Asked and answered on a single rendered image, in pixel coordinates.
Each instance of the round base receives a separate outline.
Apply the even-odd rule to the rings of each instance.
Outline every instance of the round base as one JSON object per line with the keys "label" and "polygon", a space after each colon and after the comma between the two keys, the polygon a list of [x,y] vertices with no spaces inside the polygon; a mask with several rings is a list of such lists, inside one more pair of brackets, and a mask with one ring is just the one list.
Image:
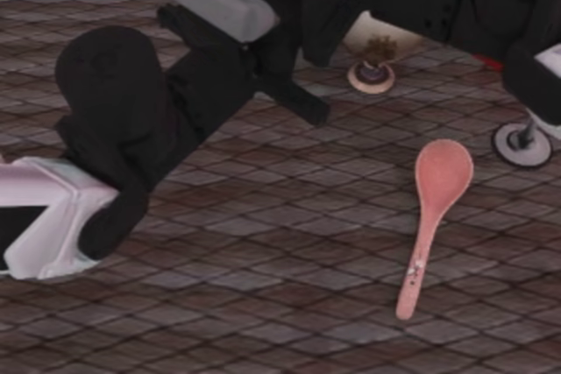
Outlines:
{"label": "round base", "polygon": [[347,77],[355,89],[365,94],[383,94],[395,84],[394,70],[386,64],[376,71],[360,62],[349,69]]}
{"label": "round base", "polygon": [[495,131],[492,138],[494,151],[501,159],[523,169],[536,169],[546,165],[553,155],[550,140],[540,130],[534,132],[534,140],[526,148],[517,148],[515,136],[526,128],[523,123],[509,123]]}

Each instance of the pink spoon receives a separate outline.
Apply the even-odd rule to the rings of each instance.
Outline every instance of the pink spoon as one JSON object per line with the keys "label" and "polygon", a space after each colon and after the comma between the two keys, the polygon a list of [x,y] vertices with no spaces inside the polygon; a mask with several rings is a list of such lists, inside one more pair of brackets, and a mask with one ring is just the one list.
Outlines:
{"label": "pink spoon", "polygon": [[396,315],[399,319],[408,320],[413,316],[438,225],[465,193],[472,177],[472,157],[458,142],[436,140],[426,145],[419,154],[415,178],[421,201],[421,220],[397,303]]}

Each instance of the brown tiled floor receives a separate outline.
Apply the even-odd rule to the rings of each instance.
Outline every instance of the brown tiled floor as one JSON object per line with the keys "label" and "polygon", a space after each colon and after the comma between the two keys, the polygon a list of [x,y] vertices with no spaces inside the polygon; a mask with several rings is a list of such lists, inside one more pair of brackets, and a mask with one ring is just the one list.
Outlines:
{"label": "brown tiled floor", "polygon": [[[0,3],[0,148],[56,156],[64,43],[132,25],[165,65],[184,47],[157,2]],[[561,155],[527,173],[491,152],[524,117],[497,74],[427,46],[389,95],[335,66],[298,80],[333,105],[306,124],[260,98],[177,169],[120,252],[83,276],[0,281],[1,374],[561,373]],[[476,181],[438,231],[415,318],[394,318],[415,239],[413,164],[432,138]]]}

